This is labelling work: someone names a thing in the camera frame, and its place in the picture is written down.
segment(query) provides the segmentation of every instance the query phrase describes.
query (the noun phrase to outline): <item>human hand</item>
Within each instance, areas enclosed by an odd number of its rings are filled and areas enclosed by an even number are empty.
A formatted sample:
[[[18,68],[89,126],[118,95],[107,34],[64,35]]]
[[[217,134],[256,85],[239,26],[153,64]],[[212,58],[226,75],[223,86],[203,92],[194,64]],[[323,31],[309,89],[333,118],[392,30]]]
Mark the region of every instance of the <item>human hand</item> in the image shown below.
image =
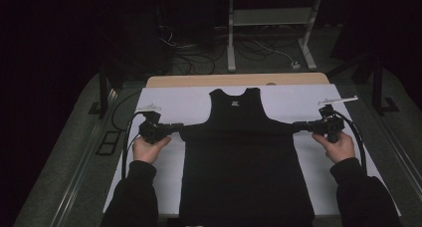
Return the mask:
[[[167,136],[156,144],[150,144],[142,136],[138,137],[133,142],[133,160],[141,160],[152,164],[157,159],[159,151],[170,141],[171,137]]]
[[[338,141],[331,143],[323,135],[313,133],[313,139],[325,148],[325,155],[334,163],[354,157],[354,144],[351,137],[342,131],[337,136]]]

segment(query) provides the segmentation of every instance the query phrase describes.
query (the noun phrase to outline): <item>black sleeveless shirt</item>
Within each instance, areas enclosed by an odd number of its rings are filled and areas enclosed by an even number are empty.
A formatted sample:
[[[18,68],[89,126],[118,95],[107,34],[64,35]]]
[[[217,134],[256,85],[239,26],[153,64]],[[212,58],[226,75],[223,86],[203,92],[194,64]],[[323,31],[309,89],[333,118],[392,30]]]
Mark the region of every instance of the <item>black sleeveless shirt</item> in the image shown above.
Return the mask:
[[[180,220],[202,226],[312,226],[293,127],[266,116],[260,90],[210,93],[207,121],[180,132]]]

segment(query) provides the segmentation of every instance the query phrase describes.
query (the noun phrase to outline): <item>white paper sheet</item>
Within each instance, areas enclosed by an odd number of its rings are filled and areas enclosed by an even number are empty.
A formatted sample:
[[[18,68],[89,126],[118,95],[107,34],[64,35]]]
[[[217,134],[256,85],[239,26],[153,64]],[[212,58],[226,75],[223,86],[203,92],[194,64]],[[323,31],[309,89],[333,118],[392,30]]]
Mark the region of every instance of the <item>white paper sheet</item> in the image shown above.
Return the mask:
[[[222,89],[227,95],[239,96],[251,87],[192,87],[192,88],[149,88],[143,89],[137,107],[154,104],[161,107],[161,123],[182,122],[186,125],[202,123],[208,119],[211,111],[209,93]],[[267,116],[282,122],[291,123],[301,120],[321,119],[318,112],[322,106],[317,103],[325,99],[339,99],[335,85],[288,85],[262,86],[261,100]],[[334,109],[350,118],[344,104],[334,104]],[[138,126],[144,121],[139,115],[134,121],[129,140],[138,133]],[[347,126],[344,132],[352,135]],[[157,175],[154,188],[158,199],[158,212],[162,216],[178,214],[181,178],[184,162],[184,142],[178,133],[174,133],[171,142],[161,150],[154,163]],[[295,148],[298,152],[301,168],[307,183],[311,202],[316,216],[338,215],[335,200],[336,183],[329,173],[332,162],[325,156],[323,147],[316,143],[311,134],[301,131],[294,135]],[[127,169],[133,160],[131,151],[127,159]],[[368,175],[382,178],[369,153],[366,153]],[[105,203],[105,210],[111,201],[115,186],[120,181],[118,164],[110,191]]]

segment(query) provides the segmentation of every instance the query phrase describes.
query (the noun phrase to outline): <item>electrical outlet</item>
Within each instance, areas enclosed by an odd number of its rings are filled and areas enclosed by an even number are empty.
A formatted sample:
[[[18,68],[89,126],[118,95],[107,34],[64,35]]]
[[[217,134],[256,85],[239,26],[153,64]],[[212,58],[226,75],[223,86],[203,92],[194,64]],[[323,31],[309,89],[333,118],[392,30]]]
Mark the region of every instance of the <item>electrical outlet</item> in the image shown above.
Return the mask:
[[[300,68],[301,68],[301,64],[299,64],[299,62],[298,62],[298,61],[291,62],[291,67],[292,67],[292,69],[294,69],[294,70],[298,70],[298,69],[300,69]]]

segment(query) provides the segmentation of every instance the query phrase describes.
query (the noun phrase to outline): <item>black controller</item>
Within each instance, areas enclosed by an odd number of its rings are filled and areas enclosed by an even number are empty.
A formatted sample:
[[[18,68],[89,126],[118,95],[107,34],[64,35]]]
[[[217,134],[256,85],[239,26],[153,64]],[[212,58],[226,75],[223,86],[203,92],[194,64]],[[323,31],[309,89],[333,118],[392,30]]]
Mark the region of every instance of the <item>black controller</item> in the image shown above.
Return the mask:
[[[145,116],[145,121],[139,126],[139,134],[148,143],[155,144],[166,136],[183,129],[183,123],[158,123],[160,113],[153,111],[140,113]]]
[[[344,129],[344,120],[335,115],[331,105],[319,109],[322,119],[314,121],[295,121],[293,127],[296,131],[307,130],[313,133],[327,135],[331,143],[338,141],[337,134]]]

